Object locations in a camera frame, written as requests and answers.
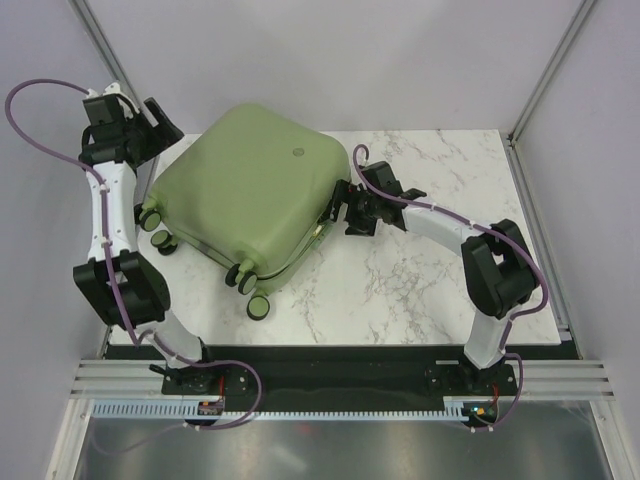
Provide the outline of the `green hard-shell suitcase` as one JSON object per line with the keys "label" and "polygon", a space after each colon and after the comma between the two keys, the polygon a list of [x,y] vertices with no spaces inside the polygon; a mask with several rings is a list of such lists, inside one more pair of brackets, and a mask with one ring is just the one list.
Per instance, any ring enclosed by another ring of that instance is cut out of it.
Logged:
{"label": "green hard-shell suitcase", "polygon": [[231,108],[153,182],[134,217],[162,255],[185,242],[225,268],[248,316],[296,273],[330,228],[336,184],[349,181],[335,138],[255,103]]}

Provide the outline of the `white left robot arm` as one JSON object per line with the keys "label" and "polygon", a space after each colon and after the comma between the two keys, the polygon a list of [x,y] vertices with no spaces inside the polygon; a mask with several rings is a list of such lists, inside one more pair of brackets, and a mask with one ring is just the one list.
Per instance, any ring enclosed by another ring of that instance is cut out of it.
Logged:
{"label": "white left robot arm", "polygon": [[211,392],[219,369],[204,360],[203,342],[171,313],[168,284],[140,253],[137,229],[152,216],[134,203],[137,170],[180,141],[184,134],[153,98],[142,108],[115,87],[91,91],[83,101],[89,124],[78,160],[92,198],[92,237],[87,260],[73,280],[110,327],[134,345],[148,341],[166,364],[154,372],[182,394]]}

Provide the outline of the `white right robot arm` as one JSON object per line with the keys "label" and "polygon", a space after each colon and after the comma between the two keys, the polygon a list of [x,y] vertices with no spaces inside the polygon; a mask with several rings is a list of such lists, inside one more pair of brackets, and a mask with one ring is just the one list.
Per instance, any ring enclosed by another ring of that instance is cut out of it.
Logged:
{"label": "white right robot arm", "polygon": [[465,391],[483,392],[504,362],[515,319],[544,309],[549,301],[548,285],[519,226],[509,219],[483,225],[418,189],[403,190],[386,162],[357,167],[356,173],[359,184],[336,182],[325,218],[336,220],[344,209],[349,235],[372,236],[384,222],[461,258],[475,313],[457,377]]}

